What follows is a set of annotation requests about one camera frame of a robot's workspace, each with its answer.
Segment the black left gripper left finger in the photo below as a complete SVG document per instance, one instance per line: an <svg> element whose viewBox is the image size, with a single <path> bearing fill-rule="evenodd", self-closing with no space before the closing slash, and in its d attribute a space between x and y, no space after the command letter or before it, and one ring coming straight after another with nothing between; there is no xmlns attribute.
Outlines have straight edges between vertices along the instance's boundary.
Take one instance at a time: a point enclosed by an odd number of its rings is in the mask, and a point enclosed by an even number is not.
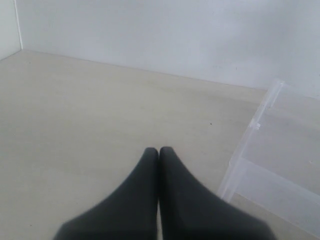
<svg viewBox="0 0 320 240"><path fill-rule="evenodd" d="M158 151L139 162L106 199L64 223L56 240L156 240L158 238Z"/></svg>

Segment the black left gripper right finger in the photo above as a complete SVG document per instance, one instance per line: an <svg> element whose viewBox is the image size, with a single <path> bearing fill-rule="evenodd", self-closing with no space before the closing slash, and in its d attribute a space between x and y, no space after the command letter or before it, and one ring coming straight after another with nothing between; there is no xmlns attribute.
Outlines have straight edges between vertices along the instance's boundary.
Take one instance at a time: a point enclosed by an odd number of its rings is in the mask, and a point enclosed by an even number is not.
<svg viewBox="0 0 320 240"><path fill-rule="evenodd" d="M227 204L186 168L172 147L159 152L159 204L165 240L256 240L258 222Z"/></svg>

